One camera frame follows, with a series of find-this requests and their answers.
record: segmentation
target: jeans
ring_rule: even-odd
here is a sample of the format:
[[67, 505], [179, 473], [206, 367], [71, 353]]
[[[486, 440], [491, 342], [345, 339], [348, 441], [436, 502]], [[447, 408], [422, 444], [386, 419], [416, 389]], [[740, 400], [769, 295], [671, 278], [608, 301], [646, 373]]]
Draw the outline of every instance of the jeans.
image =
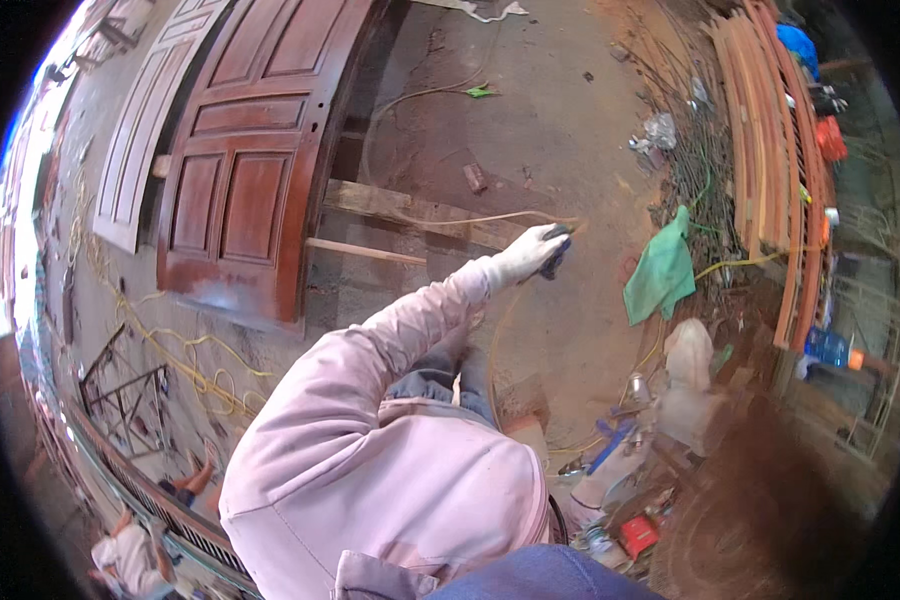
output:
[[409, 372], [386, 390], [392, 399], [426, 398], [453, 402], [453, 382], [459, 374], [459, 405], [483, 417], [494, 427], [487, 393], [487, 354], [467, 346], [467, 326], [447, 332], [443, 339], [409, 368]]

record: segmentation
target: green cloth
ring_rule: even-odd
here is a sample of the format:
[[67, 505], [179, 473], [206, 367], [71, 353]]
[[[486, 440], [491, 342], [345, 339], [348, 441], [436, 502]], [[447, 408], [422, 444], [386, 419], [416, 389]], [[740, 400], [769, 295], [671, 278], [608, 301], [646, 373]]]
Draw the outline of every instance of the green cloth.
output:
[[686, 243], [689, 225], [690, 213], [681, 206], [676, 210], [676, 218], [643, 248], [640, 263], [624, 287], [626, 315], [632, 326], [654, 314], [658, 307], [663, 318], [670, 321], [677, 301], [697, 291]]

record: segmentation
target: wooden door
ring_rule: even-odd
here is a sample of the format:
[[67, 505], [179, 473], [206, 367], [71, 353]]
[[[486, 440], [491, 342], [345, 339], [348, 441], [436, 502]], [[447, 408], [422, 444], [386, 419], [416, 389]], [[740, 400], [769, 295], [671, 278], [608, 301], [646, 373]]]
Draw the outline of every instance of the wooden door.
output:
[[228, 0], [183, 0], [156, 36], [123, 103], [96, 194], [93, 231], [137, 252], [144, 187], [171, 103]]
[[300, 315], [304, 242], [379, 0], [241, 0], [184, 110], [157, 287], [242, 315]]

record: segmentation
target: plastic bottle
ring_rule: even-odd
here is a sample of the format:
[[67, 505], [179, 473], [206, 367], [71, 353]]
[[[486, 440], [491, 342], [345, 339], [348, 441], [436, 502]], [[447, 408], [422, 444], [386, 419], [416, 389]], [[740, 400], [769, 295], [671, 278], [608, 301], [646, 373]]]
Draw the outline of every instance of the plastic bottle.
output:
[[864, 353], [851, 348], [850, 342], [843, 336], [816, 327], [810, 328], [807, 341], [803, 345], [803, 353], [821, 363], [834, 367], [849, 367], [853, 370], [859, 370], [864, 362]]

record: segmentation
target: concrete floor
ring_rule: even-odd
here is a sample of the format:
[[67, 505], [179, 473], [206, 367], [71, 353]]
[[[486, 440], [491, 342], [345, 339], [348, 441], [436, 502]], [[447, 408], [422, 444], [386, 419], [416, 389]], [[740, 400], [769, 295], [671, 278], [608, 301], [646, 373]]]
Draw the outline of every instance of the concrete floor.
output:
[[[88, 193], [93, 194], [122, 102], [174, 4], [168, 0], [154, 5], [145, 16], [138, 48], [81, 74], [74, 86], [69, 124], [63, 132], [60, 193], [49, 210], [50, 222], [58, 217], [60, 226], [60, 241], [51, 240], [48, 253], [50, 290], [60, 289], [65, 267], [80, 150], [93, 140], [82, 166]], [[504, 20], [489, 60], [474, 79], [488, 81], [498, 96], [472, 100], [462, 94], [431, 94], [402, 102], [395, 116], [384, 116], [368, 151], [378, 186], [416, 198], [483, 214], [533, 209], [587, 220], [588, 227], [576, 236], [557, 280], [531, 282], [529, 293], [516, 305], [501, 334], [494, 372], [498, 392], [540, 376], [551, 414], [548, 441], [553, 447], [567, 447], [588, 438], [594, 419], [616, 402], [636, 363], [642, 328], [628, 326], [620, 265], [628, 257], [638, 257], [654, 233], [646, 207], [656, 198], [659, 182], [637, 169], [635, 156], [627, 149], [627, 139], [649, 110], [636, 97], [642, 81], [633, 68], [609, 53], [620, 25], [607, 11], [609, 3], [521, 4], [529, 16]], [[357, 91], [354, 115], [368, 115], [370, 102], [380, 107], [401, 94], [466, 78], [480, 65], [496, 29], [497, 25], [482, 24], [462, 12], [410, 3], [402, 26], [391, 32], [392, 51], [377, 64], [383, 69], [379, 86]], [[592, 81], [585, 72], [592, 74]], [[468, 162], [479, 162], [487, 175], [489, 189], [479, 197], [471, 194], [461, 172]], [[148, 235], [144, 232], [141, 239]], [[302, 342], [248, 329], [215, 313], [178, 304], [167, 295], [136, 305], [136, 312], [149, 329], [172, 329], [185, 339], [216, 336], [253, 368], [274, 373], [254, 376], [216, 342], [196, 347], [205, 375], [212, 378], [216, 369], [227, 369], [237, 397], [251, 391], [265, 398], [325, 331], [360, 322], [485, 252], [478, 246], [455, 246], [435, 236], [368, 226], [341, 215], [325, 215], [320, 236], [426, 256], [428, 268], [316, 253]], [[153, 246], [142, 243], [135, 255], [104, 246], [111, 277], [114, 282], [124, 279], [130, 299], [156, 292]], [[510, 298], [503, 294], [487, 307], [486, 318], [472, 335], [475, 345], [489, 346]], [[76, 363], [88, 366], [123, 317], [115, 314], [113, 296], [96, 280], [84, 256], [77, 261], [74, 305], [77, 318], [70, 354]], [[58, 294], [50, 294], [49, 310], [60, 329]], [[180, 341], [165, 333], [156, 335], [177, 358], [191, 360]], [[138, 372], [162, 362], [139, 335], [124, 338], [118, 349]], [[116, 383], [130, 374], [126, 368], [111, 366], [106, 377]], [[69, 389], [67, 378], [58, 374], [58, 380], [64, 381], [62, 390]], [[229, 387], [225, 376], [219, 382]], [[138, 461], [138, 467], [154, 478], [183, 474], [186, 450], [201, 454], [203, 437], [214, 440], [228, 456], [251, 422], [241, 407], [197, 394], [182, 374], [170, 378], [169, 395], [168, 434], [180, 453]], [[249, 403], [259, 405], [255, 400]], [[144, 413], [144, 420], [153, 430], [154, 416]], [[559, 467], [553, 463], [551, 470]]]

